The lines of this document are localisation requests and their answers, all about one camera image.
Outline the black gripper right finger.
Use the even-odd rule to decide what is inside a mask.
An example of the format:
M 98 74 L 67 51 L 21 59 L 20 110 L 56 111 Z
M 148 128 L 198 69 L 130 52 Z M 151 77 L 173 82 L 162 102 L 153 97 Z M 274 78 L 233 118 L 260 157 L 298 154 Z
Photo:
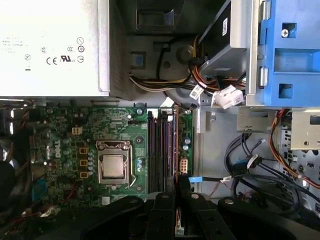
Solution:
M 218 204 L 191 191 L 189 178 L 178 177 L 177 196 L 181 204 L 182 222 L 189 233 L 202 240 L 295 240 L 294 234 L 263 219 L 266 212 L 253 212 L 254 207 L 240 207 L 239 201 L 225 198 Z

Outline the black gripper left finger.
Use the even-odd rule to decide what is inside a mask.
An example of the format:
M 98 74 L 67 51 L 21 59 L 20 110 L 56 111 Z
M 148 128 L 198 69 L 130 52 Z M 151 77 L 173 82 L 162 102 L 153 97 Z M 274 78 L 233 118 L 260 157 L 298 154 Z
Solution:
M 175 178 L 165 192 L 143 201 L 126 196 L 85 216 L 81 240 L 173 240 L 176 225 Z

